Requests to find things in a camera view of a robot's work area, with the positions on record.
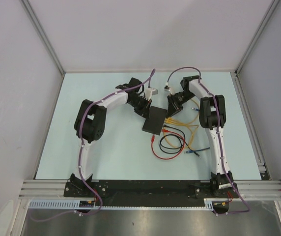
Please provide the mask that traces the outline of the black network switch box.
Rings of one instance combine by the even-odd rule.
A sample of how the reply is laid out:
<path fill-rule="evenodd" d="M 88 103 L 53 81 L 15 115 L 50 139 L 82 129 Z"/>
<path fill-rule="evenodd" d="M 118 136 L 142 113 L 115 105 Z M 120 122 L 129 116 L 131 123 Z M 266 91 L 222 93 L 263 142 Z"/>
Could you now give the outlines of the black network switch box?
<path fill-rule="evenodd" d="M 145 120 L 142 131 L 154 135 L 160 135 L 166 115 L 166 109 L 151 106 L 149 110 L 149 118 Z"/>

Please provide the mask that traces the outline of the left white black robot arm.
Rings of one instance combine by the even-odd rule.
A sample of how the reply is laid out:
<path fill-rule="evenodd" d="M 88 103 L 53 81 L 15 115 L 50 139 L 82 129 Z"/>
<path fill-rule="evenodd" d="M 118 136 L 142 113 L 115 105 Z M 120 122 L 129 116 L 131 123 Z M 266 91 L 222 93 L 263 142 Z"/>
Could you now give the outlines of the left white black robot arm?
<path fill-rule="evenodd" d="M 87 197 L 91 193 L 93 167 L 91 151 L 93 145 L 102 137 L 107 113 L 120 105 L 129 104 L 134 112 L 143 118 L 149 118 L 152 96 L 157 90 L 144 82 L 131 78 L 129 83 L 118 85 L 115 91 L 98 101 L 84 100 L 77 114 L 74 129 L 80 140 L 80 152 L 76 170 L 65 185 L 65 197 Z"/>

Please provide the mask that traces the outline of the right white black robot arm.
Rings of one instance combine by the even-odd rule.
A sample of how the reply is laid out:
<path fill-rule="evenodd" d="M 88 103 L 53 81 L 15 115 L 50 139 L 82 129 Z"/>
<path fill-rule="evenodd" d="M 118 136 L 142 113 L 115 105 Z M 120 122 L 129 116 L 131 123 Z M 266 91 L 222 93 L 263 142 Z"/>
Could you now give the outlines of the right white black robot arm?
<path fill-rule="evenodd" d="M 167 96 L 167 118 L 179 113 L 183 104 L 196 97 L 200 101 L 199 123 L 209 139 L 212 157 L 210 192 L 222 197 L 227 191 L 237 193 L 232 172 L 226 159 L 224 147 L 224 125 L 226 122 L 225 98 L 214 95 L 201 83 L 200 76 L 184 77 L 180 82 L 182 92 Z"/>

